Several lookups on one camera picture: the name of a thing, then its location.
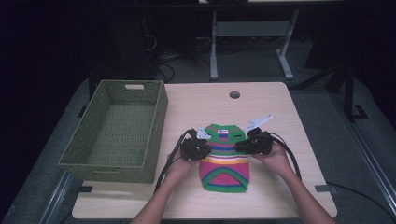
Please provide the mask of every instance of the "dark background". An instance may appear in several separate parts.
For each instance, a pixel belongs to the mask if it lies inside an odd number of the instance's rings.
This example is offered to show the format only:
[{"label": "dark background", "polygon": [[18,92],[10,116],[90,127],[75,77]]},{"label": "dark background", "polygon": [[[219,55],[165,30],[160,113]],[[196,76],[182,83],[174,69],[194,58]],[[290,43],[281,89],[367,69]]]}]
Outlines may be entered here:
[{"label": "dark background", "polygon": [[[156,12],[152,21],[142,25],[145,15],[124,9],[82,10],[65,1],[48,0],[0,4],[3,218],[71,96],[83,80],[92,77],[92,71],[102,71],[94,73],[96,81],[104,77],[154,78],[156,59],[146,53],[143,33],[156,35],[165,46],[193,53],[195,37],[210,36],[211,19],[210,12]],[[315,39],[307,67],[324,69],[340,59],[351,62],[356,78],[370,89],[396,126],[393,9],[371,2],[325,13],[305,8],[293,38]],[[133,28],[122,32],[127,24]]]}]

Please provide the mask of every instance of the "hand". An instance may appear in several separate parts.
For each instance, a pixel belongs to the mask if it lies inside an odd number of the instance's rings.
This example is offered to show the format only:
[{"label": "hand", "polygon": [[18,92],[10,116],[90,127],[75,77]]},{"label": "hand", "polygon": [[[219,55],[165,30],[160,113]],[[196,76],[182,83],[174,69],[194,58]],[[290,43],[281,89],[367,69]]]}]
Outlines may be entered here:
[{"label": "hand", "polygon": [[173,163],[169,166],[166,171],[166,177],[172,176],[177,180],[184,178],[190,172],[192,167],[196,165],[199,161],[185,161],[181,158],[180,149],[176,152],[175,157],[173,158]]},{"label": "hand", "polygon": [[289,174],[294,174],[285,149],[277,143],[273,143],[273,147],[269,155],[250,154],[250,156],[264,163],[268,169],[277,175],[280,175],[282,178]]}]

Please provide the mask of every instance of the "green woven basket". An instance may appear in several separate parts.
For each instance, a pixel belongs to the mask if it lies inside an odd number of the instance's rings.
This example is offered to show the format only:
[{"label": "green woven basket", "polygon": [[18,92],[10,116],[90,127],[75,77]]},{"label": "green woven basket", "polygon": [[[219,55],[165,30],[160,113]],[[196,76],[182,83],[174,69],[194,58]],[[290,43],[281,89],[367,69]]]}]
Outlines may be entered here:
[{"label": "green woven basket", "polygon": [[59,165],[83,180],[153,183],[167,106],[162,81],[103,80]]}]

